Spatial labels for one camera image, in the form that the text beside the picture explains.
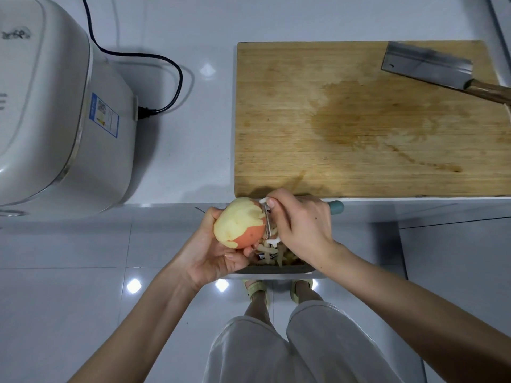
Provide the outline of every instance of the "teal handle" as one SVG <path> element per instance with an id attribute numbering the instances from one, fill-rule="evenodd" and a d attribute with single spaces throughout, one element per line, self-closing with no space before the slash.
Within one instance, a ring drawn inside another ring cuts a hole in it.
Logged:
<path id="1" fill-rule="evenodd" d="M 328 205 L 330 206 L 330 214 L 332 215 L 337 215 L 344 211 L 344 203 L 340 202 L 339 200 L 329 202 Z"/>

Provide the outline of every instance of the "rice cooker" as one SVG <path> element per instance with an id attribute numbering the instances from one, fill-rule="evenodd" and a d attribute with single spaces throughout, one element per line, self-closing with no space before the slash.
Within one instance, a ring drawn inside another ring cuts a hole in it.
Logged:
<path id="1" fill-rule="evenodd" d="M 117 204 L 137 97 L 50 0 L 0 0 L 0 216 L 80 218 Z"/>

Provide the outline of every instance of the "partially peeled potato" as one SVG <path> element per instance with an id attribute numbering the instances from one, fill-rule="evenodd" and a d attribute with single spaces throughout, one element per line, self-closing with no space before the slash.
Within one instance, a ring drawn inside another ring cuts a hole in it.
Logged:
<path id="1" fill-rule="evenodd" d="M 261 240 L 265 223 L 265 214 L 257 201 L 238 198 L 222 212 L 213 225 L 213 233 L 224 246 L 244 249 Z"/>

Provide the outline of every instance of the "person's right arm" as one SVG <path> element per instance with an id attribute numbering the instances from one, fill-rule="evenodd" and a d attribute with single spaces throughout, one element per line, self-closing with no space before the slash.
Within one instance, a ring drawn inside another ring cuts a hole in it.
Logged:
<path id="1" fill-rule="evenodd" d="M 327 203 L 285 189 L 269 196 L 284 244 L 362 300 L 445 381 L 511 381 L 511 338 L 335 242 Z"/>

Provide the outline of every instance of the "forearm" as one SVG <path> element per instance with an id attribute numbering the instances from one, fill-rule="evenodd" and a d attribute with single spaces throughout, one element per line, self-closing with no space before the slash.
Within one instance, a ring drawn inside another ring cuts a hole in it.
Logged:
<path id="1" fill-rule="evenodd" d="M 70 380 L 142 382 L 197 290 L 170 263 L 117 330 Z"/>
<path id="2" fill-rule="evenodd" d="M 380 315 L 445 380 L 511 374 L 511 339 L 456 305 L 342 245 L 319 267 Z M 462 371 L 468 375 L 462 377 Z"/>

